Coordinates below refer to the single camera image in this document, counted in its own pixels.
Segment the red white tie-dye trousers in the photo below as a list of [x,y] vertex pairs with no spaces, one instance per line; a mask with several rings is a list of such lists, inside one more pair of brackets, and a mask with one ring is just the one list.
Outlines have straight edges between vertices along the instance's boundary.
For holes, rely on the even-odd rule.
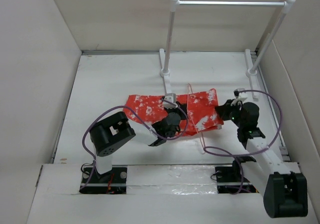
[[[177,101],[187,104],[187,94],[177,96]],[[161,96],[159,95],[129,95],[125,104],[148,125],[161,121],[167,116],[164,110]],[[189,109],[193,113],[193,120],[199,132],[218,130],[224,124],[215,111],[218,106],[217,92],[214,88],[208,91],[195,92],[189,99]],[[189,121],[188,127],[183,134],[185,137],[196,135],[196,131]]]

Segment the pink wire hanger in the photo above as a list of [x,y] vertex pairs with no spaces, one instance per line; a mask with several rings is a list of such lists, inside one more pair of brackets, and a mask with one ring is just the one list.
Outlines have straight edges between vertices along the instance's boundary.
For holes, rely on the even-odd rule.
[[196,127],[196,124],[194,122],[194,119],[193,119],[193,113],[192,111],[190,110],[190,97],[191,97],[191,94],[193,94],[193,88],[192,88],[192,85],[190,83],[187,84],[187,114],[188,114],[188,117],[196,131],[196,134],[199,136],[199,142],[200,142],[200,145],[201,145],[201,151],[200,151],[200,154],[201,155],[204,155],[206,152],[205,152],[205,147],[206,147],[206,144],[205,144],[205,139],[204,139],[204,135],[202,132],[199,132],[198,128]]

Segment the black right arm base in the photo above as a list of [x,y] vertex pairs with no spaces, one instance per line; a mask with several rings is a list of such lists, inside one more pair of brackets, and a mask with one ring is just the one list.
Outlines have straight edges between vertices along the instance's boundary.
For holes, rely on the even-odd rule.
[[216,182],[218,194],[258,193],[256,188],[245,177],[242,177],[238,162],[242,164],[247,161],[255,162],[255,159],[249,156],[239,157],[230,166],[216,166],[214,168],[214,173],[210,178]]

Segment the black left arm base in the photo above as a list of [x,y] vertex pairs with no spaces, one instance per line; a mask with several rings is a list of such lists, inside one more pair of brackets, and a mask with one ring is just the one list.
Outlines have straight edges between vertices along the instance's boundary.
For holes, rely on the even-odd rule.
[[93,171],[92,163],[84,163],[81,168],[82,177],[79,187],[81,194],[88,195],[124,195],[127,193],[127,166],[113,166],[106,173]]

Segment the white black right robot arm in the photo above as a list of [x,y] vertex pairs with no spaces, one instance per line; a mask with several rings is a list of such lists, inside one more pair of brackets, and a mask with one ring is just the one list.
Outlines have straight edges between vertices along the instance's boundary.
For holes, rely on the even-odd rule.
[[237,181],[245,178],[263,197],[271,218],[305,217],[308,214],[307,179],[289,168],[268,146],[258,127],[259,107],[252,102],[229,99],[215,107],[223,121],[237,126],[237,138],[248,152],[237,158],[240,164],[231,168]]

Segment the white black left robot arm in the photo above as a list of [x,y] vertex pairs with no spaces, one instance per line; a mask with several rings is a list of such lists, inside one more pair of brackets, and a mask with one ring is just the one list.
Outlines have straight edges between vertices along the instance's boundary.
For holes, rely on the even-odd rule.
[[107,182],[111,178],[111,155],[131,140],[137,140],[150,147],[158,147],[166,141],[175,140],[187,130],[181,130],[181,121],[187,121],[187,105],[178,101],[170,108],[165,108],[167,116],[148,125],[141,117],[136,123],[128,119],[124,111],[102,118],[109,111],[102,114],[86,131],[82,140],[89,135],[94,146],[93,164],[94,176],[100,182]]

